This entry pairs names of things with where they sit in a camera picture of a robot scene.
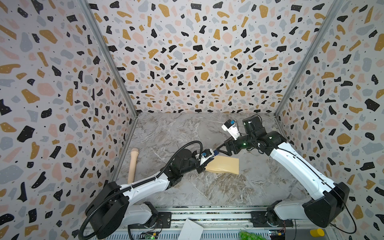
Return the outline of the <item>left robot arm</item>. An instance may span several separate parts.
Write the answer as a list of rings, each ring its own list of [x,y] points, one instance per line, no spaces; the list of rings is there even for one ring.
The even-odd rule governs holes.
[[[105,239],[121,225],[152,227],[159,214],[157,209],[150,202],[141,205],[137,203],[174,187],[186,173],[202,173],[218,153],[212,149],[200,153],[179,149],[153,176],[126,185],[118,185],[116,182],[106,184],[86,208],[86,219],[79,229],[78,238]]]

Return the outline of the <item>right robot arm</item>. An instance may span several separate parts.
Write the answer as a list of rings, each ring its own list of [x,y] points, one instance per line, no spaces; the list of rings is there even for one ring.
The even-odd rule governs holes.
[[[238,130],[236,121],[227,120],[222,129],[230,134],[223,143],[226,149],[217,150],[227,156],[241,150],[258,150],[287,169],[309,194],[301,201],[277,200],[267,207],[264,216],[257,216],[256,223],[277,227],[286,220],[309,220],[320,228],[326,228],[346,209],[350,188],[343,182],[335,183],[310,165],[278,132],[267,132],[258,115],[243,120],[245,133]]]

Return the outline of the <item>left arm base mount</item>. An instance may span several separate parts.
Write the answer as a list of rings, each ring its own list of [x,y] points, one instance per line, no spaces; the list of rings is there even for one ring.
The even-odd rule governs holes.
[[[169,229],[171,227],[171,220],[171,212],[158,212],[149,218],[149,220],[144,224],[144,227]]]

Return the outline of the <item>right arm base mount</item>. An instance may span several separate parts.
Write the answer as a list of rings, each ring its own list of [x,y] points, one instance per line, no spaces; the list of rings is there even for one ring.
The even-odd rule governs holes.
[[[254,228],[294,227],[292,220],[281,220],[271,211],[252,211],[251,223]]]

